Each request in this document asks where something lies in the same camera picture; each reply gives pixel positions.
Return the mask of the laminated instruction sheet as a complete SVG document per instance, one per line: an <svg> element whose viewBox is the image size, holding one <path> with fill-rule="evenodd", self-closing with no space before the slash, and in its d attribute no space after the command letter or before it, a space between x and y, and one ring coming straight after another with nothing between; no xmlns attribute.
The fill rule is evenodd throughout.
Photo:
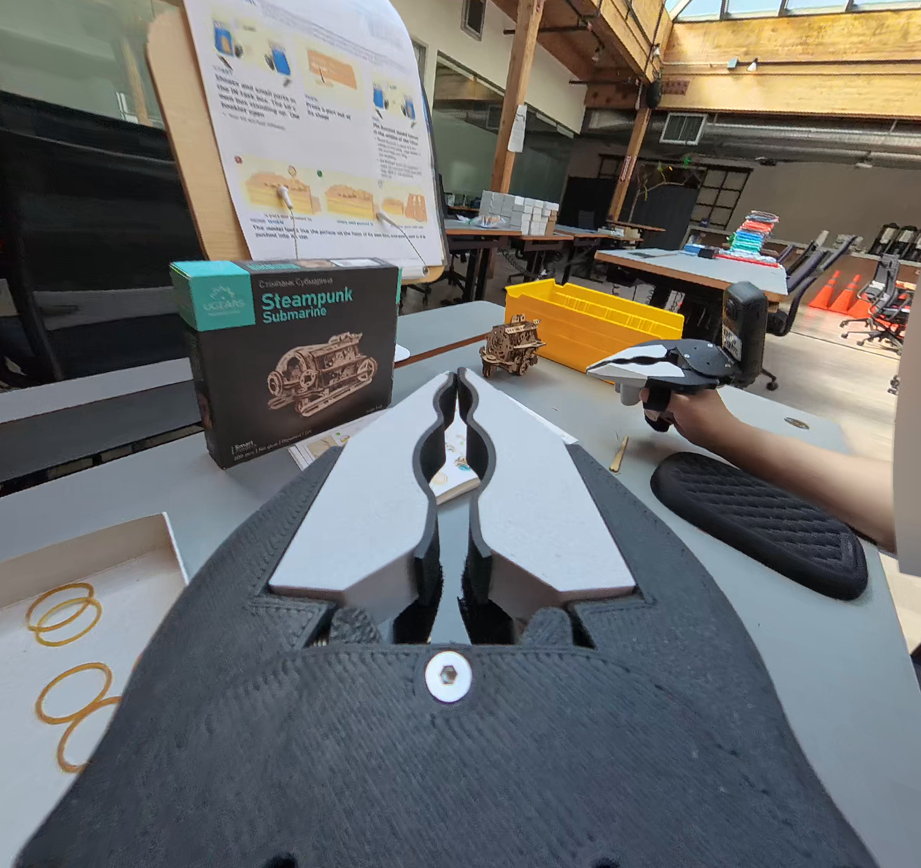
<svg viewBox="0 0 921 868"><path fill-rule="evenodd" d="M256 261L443 271L427 102L389 0L182 0L227 189Z"/></svg>

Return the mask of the tan rubber band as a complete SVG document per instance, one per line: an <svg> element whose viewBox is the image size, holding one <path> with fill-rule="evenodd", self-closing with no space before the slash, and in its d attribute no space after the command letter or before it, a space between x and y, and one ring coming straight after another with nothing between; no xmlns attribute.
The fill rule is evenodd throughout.
<svg viewBox="0 0 921 868"><path fill-rule="evenodd" d="M101 677L102 682L98 686L98 691L91 699L86 699L86 701L75 708L74 711L68 711L66 713L49 713L46 710L45 703L49 700L52 694L60 687L63 686L68 680L73 681L73 678L79 678L77 681L77 688L88 687L86 680L82 678L84 674L97 674ZM35 701L34 711L37 718L43 724L49 725L71 725L79 722L81 719L86 717L89 713L94 713L101 707L109 704L111 697L109 697L109 690L113 683L113 673L108 665L101 662L91 662L77 665L75 667L68 668L62 673L58 674L47 683Z"/></svg>
<svg viewBox="0 0 921 868"><path fill-rule="evenodd" d="M107 697L98 697L92 702L86 704L83 708L78 710L74 715L66 720L66 727L63 731L56 750L55 750L55 759L58 768L63 771L63 773L76 775L85 770L86 765L89 762L89 757L86 756L80 762L72 761L68 758L67 747L75 734L76 729L83 724L86 719L95 713L100 711L106 711L112 709L116 711L121 704L121 696L107 696Z"/></svg>
<svg viewBox="0 0 921 868"><path fill-rule="evenodd" d="M95 629L102 618L102 606L96 598L65 598L43 611L32 624L31 631L38 644L63 647L84 638Z"/></svg>
<svg viewBox="0 0 921 868"><path fill-rule="evenodd" d="M67 602L75 600L79 609L69 618L56 621L52 625L45 625L45 622L52 616L52 610L62 607ZM56 631L71 622L78 619L86 606L92 606L96 602L95 588L89 582L74 582L60 586L54 586L51 589L40 593L32 601L26 614L26 624L29 630L40 633L43 631Z"/></svg>

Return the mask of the black ribbed wrist rest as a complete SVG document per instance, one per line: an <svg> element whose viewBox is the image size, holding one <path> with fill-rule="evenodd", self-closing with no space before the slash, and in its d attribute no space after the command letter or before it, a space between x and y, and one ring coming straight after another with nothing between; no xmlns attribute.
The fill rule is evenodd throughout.
<svg viewBox="0 0 921 868"><path fill-rule="evenodd" d="M850 528L747 472L678 452L656 467L650 486L686 522L815 593L852 601L867 589L866 555Z"/></svg>

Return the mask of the person's right forearm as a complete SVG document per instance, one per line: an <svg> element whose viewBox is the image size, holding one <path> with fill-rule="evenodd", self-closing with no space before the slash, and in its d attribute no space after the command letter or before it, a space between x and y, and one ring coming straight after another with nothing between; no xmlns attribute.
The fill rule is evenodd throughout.
<svg viewBox="0 0 921 868"><path fill-rule="evenodd" d="M892 461L845 455L766 432L725 407L710 425L709 451L827 512L895 554Z"/></svg>

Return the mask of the grey office table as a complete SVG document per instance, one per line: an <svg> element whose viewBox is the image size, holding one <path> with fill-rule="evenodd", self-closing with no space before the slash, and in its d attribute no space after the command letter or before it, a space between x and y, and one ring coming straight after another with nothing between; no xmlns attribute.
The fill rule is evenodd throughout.
<svg viewBox="0 0 921 868"><path fill-rule="evenodd" d="M653 288L650 304L655 308L664 308L671 293L682 293L685 337L713 343L720 342L723 293L733 283L753 284L765 294L771 310L777 310L788 296L787 274L779 266L661 249L602 249L594 260L649 284Z"/></svg>

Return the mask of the stack of colourful packets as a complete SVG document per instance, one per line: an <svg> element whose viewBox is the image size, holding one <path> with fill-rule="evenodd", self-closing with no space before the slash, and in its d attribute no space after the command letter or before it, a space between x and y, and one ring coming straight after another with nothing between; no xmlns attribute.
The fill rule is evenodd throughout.
<svg viewBox="0 0 921 868"><path fill-rule="evenodd" d="M767 211L751 211L729 239L727 256L752 263L776 264L777 257L765 250L779 217Z"/></svg>

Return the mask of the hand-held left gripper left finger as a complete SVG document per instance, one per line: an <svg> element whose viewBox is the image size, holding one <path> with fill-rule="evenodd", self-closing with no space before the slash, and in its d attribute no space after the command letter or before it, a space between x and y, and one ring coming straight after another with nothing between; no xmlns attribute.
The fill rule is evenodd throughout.
<svg viewBox="0 0 921 868"><path fill-rule="evenodd" d="M283 597L361 609L396 643L427 643L442 596L436 498L457 375L440 373L346 445L270 576Z"/></svg>

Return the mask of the open instruction booklet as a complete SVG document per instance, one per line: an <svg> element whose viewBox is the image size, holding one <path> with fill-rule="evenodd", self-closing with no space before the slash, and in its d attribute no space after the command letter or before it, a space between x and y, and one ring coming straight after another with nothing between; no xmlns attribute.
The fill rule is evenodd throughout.
<svg viewBox="0 0 921 868"><path fill-rule="evenodd" d="M330 448L345 446L348 440L371 425L378 415L362 418L358 421L340 425L326 432L297 442L288 448L288 452L298 468L305 470ZM445 433L446 462L433 476L430 488L437 504L444 504L455 497L472 491L479 479L466 458L467 427L456 416Z"/></svg>

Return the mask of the stack of white boxes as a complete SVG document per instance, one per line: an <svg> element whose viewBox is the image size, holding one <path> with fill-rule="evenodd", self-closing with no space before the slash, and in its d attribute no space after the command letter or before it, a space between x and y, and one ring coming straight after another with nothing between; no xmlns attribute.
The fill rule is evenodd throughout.
<svg viewBox="0 0 921 868"><path fill-rule="evenodd" d="M558 202L485 191L472 224L479 228L518 232L523 236L548 237L555 232L559 208Z"/></svg>

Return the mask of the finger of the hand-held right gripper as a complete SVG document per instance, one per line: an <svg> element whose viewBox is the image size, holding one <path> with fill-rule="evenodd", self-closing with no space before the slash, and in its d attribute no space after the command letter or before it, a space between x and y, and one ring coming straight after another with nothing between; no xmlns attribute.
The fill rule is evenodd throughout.
<svg viewBox="0 0 921 868"><path fill-rule="evenodd" d="M653 383L683 384L685 370L653 356L610 357L586 369L586 374L623 386L649 386Z"/></svg>
<svg viewBox="0 0 921 868"><path fill-rule="evenodd" d="M676 364L682 348L693 344L692 340L655 340L643 342L621 350L610 357L611 364Z"/></svg>

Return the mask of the wooden office desk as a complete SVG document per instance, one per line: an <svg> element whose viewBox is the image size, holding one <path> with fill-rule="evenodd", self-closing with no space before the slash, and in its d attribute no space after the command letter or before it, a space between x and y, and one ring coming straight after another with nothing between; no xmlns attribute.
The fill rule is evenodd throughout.
<svg viewBox="0 0 921 868"><path fill-rule="evenodd" d="M485 299L488 275L498 254L511 251L513 264L521 261L524 282L552 278L551 271L558 260L564 264L562 283L571 274L579 254L592 258L594 253L613 240L600 232L564 227L552 235L524 235L514 229L477 227L459 220L445 220L448 244L448 266L443 278L450 286L460 289L460 298L443 301L454 305Z"/></svg>

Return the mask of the black model kit box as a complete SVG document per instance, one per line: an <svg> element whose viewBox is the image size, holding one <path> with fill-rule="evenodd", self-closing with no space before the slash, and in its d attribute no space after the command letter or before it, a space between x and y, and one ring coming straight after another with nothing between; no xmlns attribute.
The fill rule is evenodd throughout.
<svg viewBox="0 0 921 868"><path fill-rule="evenodd" d="M197 260L169 272L205 443L221 469L390 405L396 265Z"/></svg>

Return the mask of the stacked yellow plastic bins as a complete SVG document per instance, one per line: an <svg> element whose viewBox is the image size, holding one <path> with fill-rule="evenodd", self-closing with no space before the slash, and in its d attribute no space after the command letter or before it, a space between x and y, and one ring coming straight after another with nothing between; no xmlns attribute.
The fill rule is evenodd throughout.
<svg viewBox="0 0 921 868"><path fill-rule="evenodd" d="M506 319L538 320L538 356L584 373L639 343L678 340L685 318L672 311L553 279L506 287Z"/></svg>

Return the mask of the white cardboard tray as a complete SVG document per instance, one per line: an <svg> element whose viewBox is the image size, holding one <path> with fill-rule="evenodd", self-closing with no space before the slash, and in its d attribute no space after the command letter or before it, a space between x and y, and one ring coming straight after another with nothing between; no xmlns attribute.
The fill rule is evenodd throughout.
<svg viewBox="0 0 921 868"><path fill-rule="evenodd" d="M40 690L64 670L101 662L113 673L109 696L121 696L140 655L189 580L165 514L99 529L2 561L1 574L1 864L39 828L76 775L63 773L55 750L66 724L36 716ZM89 582L102 618L92 632L63 647L38 644L26 624L29 606L54 586ZM84 674L88 687L68 680L45 703L49 713L74 711L98 691L102 679ZM90 715L72 736L68 758L95 750L115 711Z"/></svg>

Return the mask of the person's right hand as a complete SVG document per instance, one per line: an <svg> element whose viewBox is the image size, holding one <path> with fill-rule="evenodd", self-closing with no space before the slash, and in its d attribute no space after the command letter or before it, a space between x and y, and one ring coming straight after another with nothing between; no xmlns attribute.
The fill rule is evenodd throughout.
<svg viewBox="0 0 921 868"><path fill-rule="evenodd" d="M647 419L657 422L662 414L668 414L677 432L698 447L716 449L723 446L738 425L719 392L713 389L682 394L646 387L641 390L640 398Z"/></svg>

